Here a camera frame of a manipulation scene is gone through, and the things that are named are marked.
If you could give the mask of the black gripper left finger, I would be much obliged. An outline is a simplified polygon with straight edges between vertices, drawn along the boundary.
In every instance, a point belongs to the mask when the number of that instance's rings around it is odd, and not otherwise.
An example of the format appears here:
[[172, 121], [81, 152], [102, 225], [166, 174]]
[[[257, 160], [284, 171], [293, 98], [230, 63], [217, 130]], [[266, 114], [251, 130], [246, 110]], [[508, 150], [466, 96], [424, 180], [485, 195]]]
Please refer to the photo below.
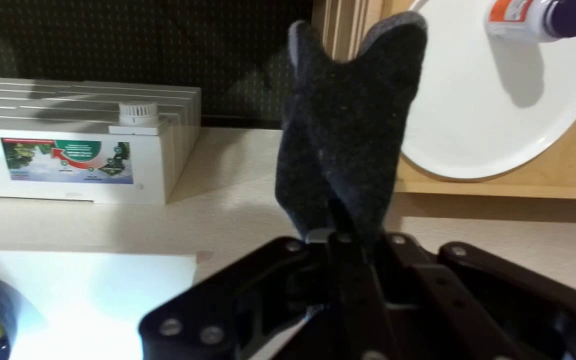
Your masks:
[[296, 324], [272, 360], [347, 360], [329, 270], [340, 239], [275, 239], [156, 306], [139, 324], [143, 360], [251, 360]]

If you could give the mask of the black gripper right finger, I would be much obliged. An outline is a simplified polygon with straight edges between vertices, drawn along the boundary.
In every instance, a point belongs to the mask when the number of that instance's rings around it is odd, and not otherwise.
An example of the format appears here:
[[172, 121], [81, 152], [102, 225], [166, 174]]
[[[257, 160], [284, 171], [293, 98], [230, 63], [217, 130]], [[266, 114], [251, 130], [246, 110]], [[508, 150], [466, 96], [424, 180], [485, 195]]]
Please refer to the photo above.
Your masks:
[[576, 360], [576, 288], [466, 243], [351, 244], [357, 360]]

